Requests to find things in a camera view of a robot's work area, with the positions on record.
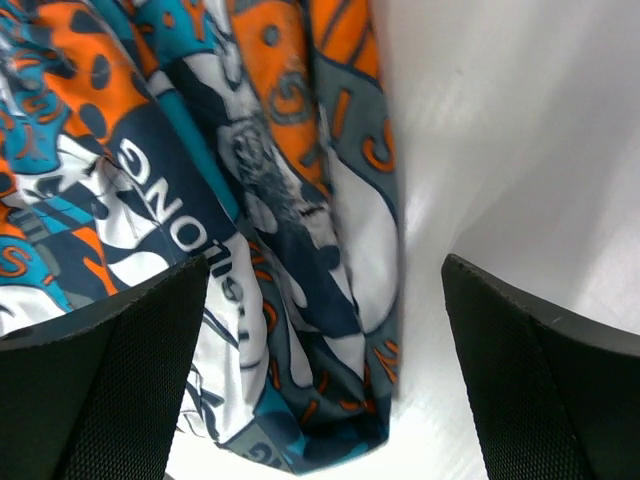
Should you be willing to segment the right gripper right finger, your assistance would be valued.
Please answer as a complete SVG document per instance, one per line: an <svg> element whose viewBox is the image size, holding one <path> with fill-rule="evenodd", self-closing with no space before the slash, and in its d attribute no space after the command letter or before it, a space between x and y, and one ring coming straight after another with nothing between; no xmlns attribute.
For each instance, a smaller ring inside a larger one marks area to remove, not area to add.
<svg viewBox="0 0 640 480"><path fill-rule="evenodd" d="M635 479L639 338L449 255L446 311L492 479Z"/></svg>

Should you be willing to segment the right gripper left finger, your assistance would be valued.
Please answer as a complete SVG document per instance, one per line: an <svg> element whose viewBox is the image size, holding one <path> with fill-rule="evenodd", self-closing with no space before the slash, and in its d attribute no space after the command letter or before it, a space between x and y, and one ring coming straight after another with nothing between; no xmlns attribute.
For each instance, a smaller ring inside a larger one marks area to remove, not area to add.
<svg viewBox="0 0 640 480"><path fill-rule="evenodd" d="M198 338L194 257L1 340L5 479L161 479Z"/></svg>

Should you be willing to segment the blue patterned shorts pile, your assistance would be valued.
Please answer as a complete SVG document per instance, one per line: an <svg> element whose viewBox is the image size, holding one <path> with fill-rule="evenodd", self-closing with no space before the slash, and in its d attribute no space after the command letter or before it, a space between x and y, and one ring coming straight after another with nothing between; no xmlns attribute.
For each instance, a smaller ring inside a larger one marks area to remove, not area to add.
<svg viewBox="0 0 640 480"><path fill-rule="evenodd" d="M366 1L5 1L1 331L209 264L177 426L304 474L389 436L395 151Z"/></svg>

